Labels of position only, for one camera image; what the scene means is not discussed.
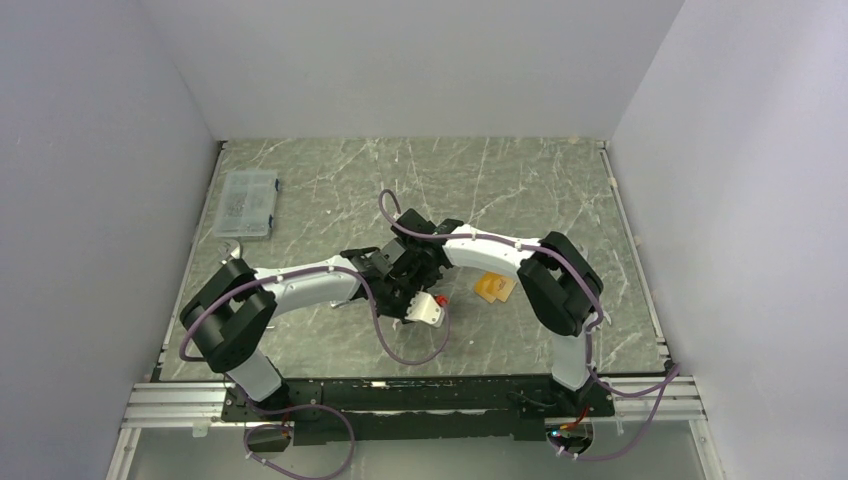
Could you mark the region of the clear plastic screw box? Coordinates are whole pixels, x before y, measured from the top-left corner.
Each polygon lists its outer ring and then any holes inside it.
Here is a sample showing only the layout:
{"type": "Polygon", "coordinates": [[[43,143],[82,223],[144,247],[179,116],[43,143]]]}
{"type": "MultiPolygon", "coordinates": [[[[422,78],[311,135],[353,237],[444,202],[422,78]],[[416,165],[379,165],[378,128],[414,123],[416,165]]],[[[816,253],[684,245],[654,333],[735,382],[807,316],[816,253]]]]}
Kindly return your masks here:
{"type": "Polygon", "coordinates": [[[281,182],[275,170],[239,170],[225,176],[212,234],[218,238],[267,237],[281,182]]]}

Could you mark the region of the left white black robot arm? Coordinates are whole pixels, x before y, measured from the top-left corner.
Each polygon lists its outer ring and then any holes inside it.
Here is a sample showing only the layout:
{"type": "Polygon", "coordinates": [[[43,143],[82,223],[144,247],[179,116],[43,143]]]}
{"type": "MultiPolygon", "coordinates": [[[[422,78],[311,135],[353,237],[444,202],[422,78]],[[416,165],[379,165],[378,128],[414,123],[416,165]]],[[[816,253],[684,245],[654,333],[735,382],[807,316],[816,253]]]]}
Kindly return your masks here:
{"type": "Polygon", "coordinates": [[[248,407],[264,420],[287,406],[288,386],[259,343],[270,320],[322,303],[365,299],[378,316],[438,327],[444,310],[415,280],[414,256],[397,242],[345,250],[326,260],[282,269],[252,268],[245,260],[226,261],[179,314],[188,346],[199,361],[234,381],[248,407]]]}

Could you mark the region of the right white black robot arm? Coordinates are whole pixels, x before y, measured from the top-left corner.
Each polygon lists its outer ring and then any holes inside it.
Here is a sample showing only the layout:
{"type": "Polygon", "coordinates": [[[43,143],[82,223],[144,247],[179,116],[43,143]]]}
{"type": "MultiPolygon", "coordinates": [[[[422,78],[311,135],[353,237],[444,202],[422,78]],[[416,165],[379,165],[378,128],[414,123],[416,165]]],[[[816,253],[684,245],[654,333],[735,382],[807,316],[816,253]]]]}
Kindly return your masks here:
{"type": "Polygon", "coordinates": [[[450,264],[518,280],[537,320],[552,334],[551,401],[574,415],[590,399],[587,384],[595,374],[592,333],[604,321],[603,282],[571,241],[550,232],[541,239],[498,235],[462,223],[448,233],[406,227],[386,214],[392,228],[434,243],[450,264]]]}

